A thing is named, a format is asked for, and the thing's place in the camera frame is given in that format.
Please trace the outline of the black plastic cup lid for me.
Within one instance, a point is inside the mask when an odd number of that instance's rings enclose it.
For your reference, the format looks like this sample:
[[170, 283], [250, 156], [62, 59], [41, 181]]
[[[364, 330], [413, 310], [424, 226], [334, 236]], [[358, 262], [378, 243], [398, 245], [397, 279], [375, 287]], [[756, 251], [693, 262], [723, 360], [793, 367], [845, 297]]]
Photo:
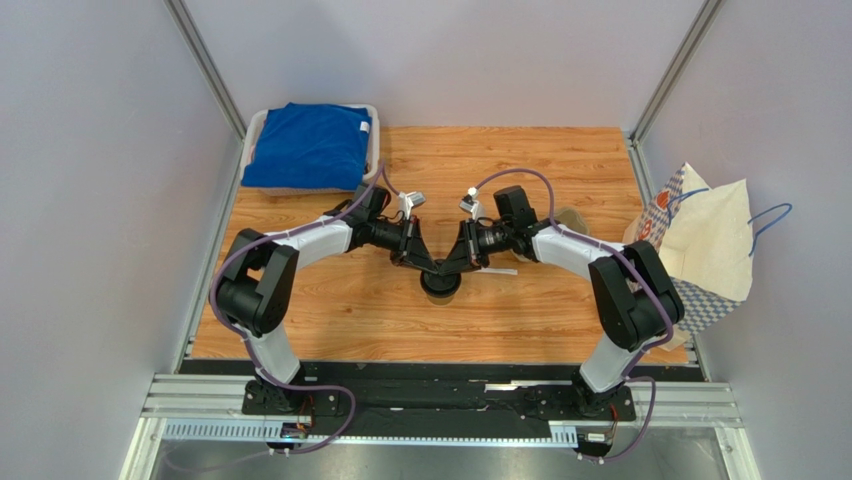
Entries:
[[438, 274], [422, 272], [420, 274], [420, 286], [427, 296], [436, 299], [450, 298], [455, 295], [462, 283], [460, 273]]

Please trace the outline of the brown paper coffee cup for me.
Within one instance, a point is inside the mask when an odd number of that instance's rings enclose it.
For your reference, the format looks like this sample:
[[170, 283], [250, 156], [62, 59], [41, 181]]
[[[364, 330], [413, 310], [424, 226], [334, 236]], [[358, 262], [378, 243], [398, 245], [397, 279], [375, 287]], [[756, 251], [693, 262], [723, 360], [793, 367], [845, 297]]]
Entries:
[[432, 304], [436, 305], [436, 306], [446, 306], [446, 305], [449, 305], [453, 301], [454, 297], [455, 297], [454, 294], [451, 294], [451, 295], [431, 295], [431, 294], [429, 294], [427, 296], [427, 300], [429, 302], [431, 302]]

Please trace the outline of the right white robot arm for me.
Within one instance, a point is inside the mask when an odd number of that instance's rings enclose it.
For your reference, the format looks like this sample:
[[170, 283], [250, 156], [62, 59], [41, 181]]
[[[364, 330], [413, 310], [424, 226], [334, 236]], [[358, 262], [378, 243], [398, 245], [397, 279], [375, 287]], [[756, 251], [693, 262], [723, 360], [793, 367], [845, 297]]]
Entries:
[[486, 268], [490, 255], [504, 251], [588, 280], [603, 336], [572, 384], [586, 403], [612, 396], [645, 350], [671, 335], [685, 316], [656, 249], [644, 240], [608, 243], [540, 220], [519, 185], [495, 192], [494, 200], [498, 218], [461, 222], [448, 257], [422, 276], [424, 290], [453, 295], [463, 274]]

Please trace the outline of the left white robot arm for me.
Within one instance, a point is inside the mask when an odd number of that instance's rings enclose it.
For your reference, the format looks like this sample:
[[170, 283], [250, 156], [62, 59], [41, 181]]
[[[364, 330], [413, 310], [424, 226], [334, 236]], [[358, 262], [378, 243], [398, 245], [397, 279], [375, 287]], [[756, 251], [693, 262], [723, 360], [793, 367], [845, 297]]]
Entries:
[[[399, 202], [400, 220], [382, 214], [390, 199]], [[239, 232], [208, 294], [216, 318], [243, 342], [255, 372], [286, 392], [304, 392], [303, 369], [284, 325], [298, 271], [323, 259], [372, 245], [390, 252], [393, 262], [434, 273], [436, 262], [417, 237], [413, 215], [420, 192], [400, 192], [361, 184], [354, 197], [316, 220], [289, 230]]]

